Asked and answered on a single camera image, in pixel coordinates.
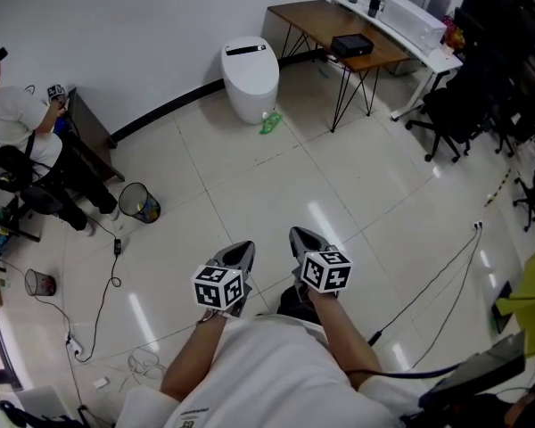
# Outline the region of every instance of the black baseboard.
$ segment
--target black baseboard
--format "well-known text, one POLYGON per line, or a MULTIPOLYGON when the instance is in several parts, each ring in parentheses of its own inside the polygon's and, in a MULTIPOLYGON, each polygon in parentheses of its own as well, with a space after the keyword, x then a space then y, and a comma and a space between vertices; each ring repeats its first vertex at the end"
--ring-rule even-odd
MULTIPOLYGON (((283 59, 280 59, 278 63, 281 69, 286 65, 291 65, 292 63, 310 61, 312 59, 316 59, 325 54, 326 52, 323 49, 315 49, 312 51, 307 51, 306 53, 297 53, 295 55, 292 55, 291 57, 285 57, 283 59)), ((187 104, 195 102, 196 100, 203 98, 206 95, 214 94, 214 92, 217 92, 218 90, 222 90, 224 87, 225 86, 224 86, 223 79, 219 79, 217 81, 206 84, 202 87, 198 87, 197 89, 194 89, 188 94, 181 95, 178 98, 175 98, 174 100, 171 100, 170 102, 165 103, 162 106, 159 106, 155 110, 147 112, 144 116, 141 116, 139 119, 133 120, 130 124, 127 124, 122 129, 117 130, 115 133, 113 133, 111 135, 111 139, 115 143, 118 143, 119 141, 122 141, 123 139, 125 139, 127 136, 133 135, 137 130, 140 130, 141 128, 146 127, 147 125, 154 122, 155 120, 160 119, 161 117, 164 117, 167 114, 173 112, 174 110, 177 110, 179 108, 182 108, 183 106, 186 106, 187 104)))

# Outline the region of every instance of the white tile floor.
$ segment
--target white tile floor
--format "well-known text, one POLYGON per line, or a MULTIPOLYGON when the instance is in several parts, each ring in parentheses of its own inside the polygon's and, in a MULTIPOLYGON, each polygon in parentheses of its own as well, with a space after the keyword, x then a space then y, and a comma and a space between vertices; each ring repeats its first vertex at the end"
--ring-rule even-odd
MULTIPOLYGON (((283 70, 277 109, 284 121, 268 136, 244 125, 221 92, 119 144, 114 164, 128 181, 148 187, 162 215, 149 226, 126 217, 103 222, 124 239, 115 271, 122 286, 108 291, 92 359, 74 363, 82 398, 98 415, 115 418, 127 390, 137 384, 127 368, 132 350, 142 346, 135 351, 138 359, 150 360, 156 353, 166 366, 182 347, 202 311, 193 304, 189 277, 219 249, 242 240, 256 243, 253 291, 244 315, 275 311, 296 264, 287 238, 291 226, 312 229, 351 256, 354 279, 340 300, 359 331, 370 337, 467 242, 472 222, 483 219, 483 238, 462 297, 417 369, 453 364, 498 339, 490 328, 489 306, 505 280, 517 280, 535 250, 535 227, 527 234, 522 230, 525 212, 511 206, 518 194, 512 177, 495 202, 488 208, 483 204, 523 155, 506 160, 493 152, 491 136, 482 135, 471 155, 456 165, 444 143, 436 159, 426 163, 432 134, 408 132, 402 120, 388 119, 389 110, 411 95, 412 77, 381 77, 373 114, 366 116, 358 95, 331 134, 339 73, 320 62, 283 70), (103 376, 111 383, 96 391, 93 382, 103 376)), ((115 192, 122 187, 112 186, 115 192)), ((57 218, 35 219, 42 242, 18 240, 5 258, 22 270, 57 278, 60 290, 51 301, 63 306, 89 352, 113 262, 111 237, 98 230, 85 238, 57 218)), ((408 370, 430 346, 472 248, 383 332, 375 348, 386 370, 408 370)), ((22 380, 51 384, 76 407, 61 315, 31 299, 20 276, 9 274, 3 328, 17 342, 22 380)), ((514 329, 513 322, 509 330, 514 329)), ((509 386, 525 385, 531 375, 532 368, 509 386)), ((152 377, 139 382, 157 387, 160 375, 152 377)))

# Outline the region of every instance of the black pants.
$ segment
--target black pants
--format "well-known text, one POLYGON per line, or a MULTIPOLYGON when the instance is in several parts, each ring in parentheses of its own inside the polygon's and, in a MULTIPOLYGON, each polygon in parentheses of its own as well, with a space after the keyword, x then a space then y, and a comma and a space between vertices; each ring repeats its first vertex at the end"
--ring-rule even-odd
POLYGON ((311 301, 301 302, 297 290, 295 290, 293 285, 282 293, 279 308, 277 308, 277 314, 321 325, 321 321, 319 320, 319 316, 315 311, 313 303, 311 301))
POLYGON ((49 194, 56 198, 63 208, 58 212, 61 220, 76 230, 87 225, 87 216, 71 199, 66 188, 85 195, 102 214, 109 214, 117 207, 117 200, 95 173, 70 147, 64 146, 53 168, 37 181, 49 194))

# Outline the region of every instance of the table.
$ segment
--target table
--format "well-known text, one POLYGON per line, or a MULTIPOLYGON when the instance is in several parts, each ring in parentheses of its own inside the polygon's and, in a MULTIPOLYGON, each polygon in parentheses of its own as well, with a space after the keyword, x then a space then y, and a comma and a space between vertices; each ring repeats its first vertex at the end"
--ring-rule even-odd
POLYGON ((269 6, 268 11, 280 17, 289 24, 287 30, 287 37, 285 38, 284 50, 281 58, 284 58, 285 48, 292 27, 295 27, 301 32, 300 37, 295 42, 292 50, 288 53, 293 55, 303 45, 308 43, 308 38, 311 38, 317 45, 321 46, 325 51, 335 55, 343 67, 342 80, 339 88, 339 95, 337 97, 337 104, 335 106, 335 114, 333 118, 333 125, 331 132, 333 133, 341 120, 342 115, 347 110, 358 88, 363 85, 363 81, 370 70, 376 69, 376 76, 374 78, 373 95, 371 97, 370 105, 366 99, 366 91, 363 87, 363 95, 365 96, 366 111, 369 116, 373 109, 373 100, 375 98, 376 83, 378 81, 378 73, 380 67, 391 63, 402 62, 408 56, 402 52, 394 43, 382 35, 378 30, 373 29, 370 24, 364 23, 353 12, 349 12, 335 4, 327 2, 326 0, 314 0, 310 2, 298 2, 294 4, 279 4, 277 6, 269 6), (357 57, 349 57, 342 59, 338 57, 331 50, 331 43, 333 37, 342 35, 353 35, 361 33, 374 43, 373 52, 367 55, 360 55, 357 57), (342 103, 347 92, 351 73, 358 74, 360 79, 357 88, 353 92, 347 104, 342 108, 342 103))
POLYGON ((379 19, 370 17, 366 13, 368 5, 362 3, 352 4, 348 0, 333 0, 333 2, 355 12, 365 21, 373 24, 379 30, 394 39, 397 43, 400 43, 405 49, 412 53, 424 65, 426 65, 428 70, 430 70, 430 74, 424 76, 415 92, 410 97, 410 100, 408 100, 408 103, 391 114, 391 119, 394 121, 423 105, 420 97, 434 75, 438 76, 462 66, 462 62, 454 54, 445 53, 441 47, 434 49, 427 55, 424 54, 417 45, 412 43, 408 38, 403 37, 395 29, 386 25, 379 19))
POLYGON ((61 139, 83 157, 102 181, 125 178, 111 165, 110 149, 117 147, 111 135, 79 96, 76 88, 68 94, 70 106, 67 115, 74 124, 75 132, 65 132, 61 139))

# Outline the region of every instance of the black box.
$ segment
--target black box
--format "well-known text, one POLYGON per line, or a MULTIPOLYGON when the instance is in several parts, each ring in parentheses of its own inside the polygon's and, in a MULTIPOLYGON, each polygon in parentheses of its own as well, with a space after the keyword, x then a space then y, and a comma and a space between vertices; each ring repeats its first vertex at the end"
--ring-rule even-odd
POLYGON ((374 47, 373 42, 360 33, 333 37, 331 42, 331 50, 342 59, 370 54, 374 47))

